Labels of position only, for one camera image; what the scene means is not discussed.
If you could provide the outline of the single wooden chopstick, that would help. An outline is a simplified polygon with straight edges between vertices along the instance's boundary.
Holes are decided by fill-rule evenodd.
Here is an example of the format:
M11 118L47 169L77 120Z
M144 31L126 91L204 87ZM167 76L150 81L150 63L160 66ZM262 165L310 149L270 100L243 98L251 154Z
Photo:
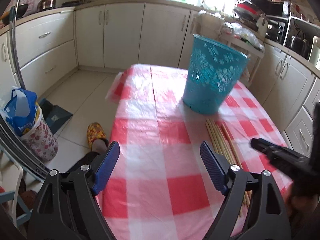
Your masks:
M225 134L225 136L226 136L226 138L228 140L228 143L229 143L229 145L231 147L231 150L233 152L233 157L235 158L237 165L240 166L240 168L243 168L243 166L241 164L241 161L240 161L240 159L238 157L238 153L236 151L236 148L235 148L235 146L234 146L234 144L232 142L232 139L231 139L231 137L230 137L230 135L228 133L228 130L227 130L226 126L224 124L222 124L221 127L222 127L222 130L223 130L223 132L224 132L224 134ZM250 191L246 191L245 199L246 199L247 205L249 205L250 198L251 198L251 192Z

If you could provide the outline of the yellow red slipper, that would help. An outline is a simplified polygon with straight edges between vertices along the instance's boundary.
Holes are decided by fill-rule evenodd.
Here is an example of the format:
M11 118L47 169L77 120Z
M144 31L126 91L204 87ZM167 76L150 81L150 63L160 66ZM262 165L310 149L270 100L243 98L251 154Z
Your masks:
M108 140L101 124L99 124L98 122L93 122L87 128L87 143L91 150L93 147L93 143L96 140L100 140L106 147L108 146Z

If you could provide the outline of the red white checkered tablecloth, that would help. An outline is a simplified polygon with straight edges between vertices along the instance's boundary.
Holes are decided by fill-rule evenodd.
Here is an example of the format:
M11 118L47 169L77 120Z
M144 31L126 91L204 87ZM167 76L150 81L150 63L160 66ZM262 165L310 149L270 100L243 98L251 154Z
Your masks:
M109 90L120 156L99 204L116 239L202 239L223 202L200 157L207 117L182 101L187 74L136 64Z

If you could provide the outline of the blue dustpan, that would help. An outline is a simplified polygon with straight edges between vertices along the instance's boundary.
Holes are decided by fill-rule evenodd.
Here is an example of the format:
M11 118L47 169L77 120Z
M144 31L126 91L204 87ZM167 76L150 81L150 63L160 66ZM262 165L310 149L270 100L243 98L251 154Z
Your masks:
M42 109L43 118L53 134L73 116L69 111L58 105L53 105L45 98L40 101L39 106Z

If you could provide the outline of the teal perforated plastic basket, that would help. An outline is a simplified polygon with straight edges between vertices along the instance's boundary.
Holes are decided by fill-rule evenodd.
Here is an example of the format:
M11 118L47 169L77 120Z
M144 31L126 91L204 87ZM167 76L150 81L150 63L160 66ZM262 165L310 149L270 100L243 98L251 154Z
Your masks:
M195 34L183 102L197 113L215 114L240 79L248 62L247 55Z

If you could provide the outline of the blue plastic bag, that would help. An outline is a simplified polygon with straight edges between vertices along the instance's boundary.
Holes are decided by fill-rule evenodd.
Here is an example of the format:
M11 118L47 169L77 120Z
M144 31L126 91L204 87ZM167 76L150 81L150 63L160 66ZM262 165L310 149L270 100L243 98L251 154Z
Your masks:
M23 136L35 124L38 106L36 93L22 88L11 90L11 98L1 114L18 137Z

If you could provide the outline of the white rolling cart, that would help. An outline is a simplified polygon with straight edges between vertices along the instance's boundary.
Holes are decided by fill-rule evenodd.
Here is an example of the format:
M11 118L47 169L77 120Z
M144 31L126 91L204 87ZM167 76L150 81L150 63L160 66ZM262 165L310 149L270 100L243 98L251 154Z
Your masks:
M264 57L265 47L252 31L239 23L226 22L220 31L220 40L249 58L240 77L240 81L249 88Z

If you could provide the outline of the black microwave oven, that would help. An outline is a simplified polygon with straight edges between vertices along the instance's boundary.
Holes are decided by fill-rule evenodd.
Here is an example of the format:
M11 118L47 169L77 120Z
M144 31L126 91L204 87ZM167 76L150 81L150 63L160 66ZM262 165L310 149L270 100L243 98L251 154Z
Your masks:
M268 0L250 1L266 15L268 22L266 38L283 45L289 26L289 2L272 2Z

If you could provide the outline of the metal kettle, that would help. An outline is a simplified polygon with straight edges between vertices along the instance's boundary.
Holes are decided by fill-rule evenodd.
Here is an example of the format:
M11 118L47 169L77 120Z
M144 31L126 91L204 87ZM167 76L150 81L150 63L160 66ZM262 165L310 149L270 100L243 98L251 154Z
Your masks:
M56 0L40 0L37 5L37 12L52 10L56 8Z

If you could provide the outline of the mop metal pole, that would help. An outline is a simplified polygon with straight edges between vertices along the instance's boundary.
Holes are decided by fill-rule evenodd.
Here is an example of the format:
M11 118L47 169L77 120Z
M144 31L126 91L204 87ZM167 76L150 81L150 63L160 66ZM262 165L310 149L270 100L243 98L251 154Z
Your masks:
M10 49L12 54L12 64L18 79L18 83L22 89L26 89L25 83L23 81L23 76L20 70L20 64L18 61L17 47L16 47L16 19L17 11L20 0L16 0L16 4L10 9L9 17L9 38L10 38Z

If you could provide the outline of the black wok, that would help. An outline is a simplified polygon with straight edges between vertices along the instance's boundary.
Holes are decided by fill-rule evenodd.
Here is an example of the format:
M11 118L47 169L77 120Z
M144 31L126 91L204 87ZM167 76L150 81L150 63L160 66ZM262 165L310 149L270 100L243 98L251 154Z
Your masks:
M28 4L21 4L18 6L18 9L17 9L17 19L20 19L23 17L23 15L25 14L25 12L27 11L28 9ZM2 20L2 23L4 25L8 25L9 24L9 21L10 21L10 12L7 11L5 12L2 16L1 16L1 20Z

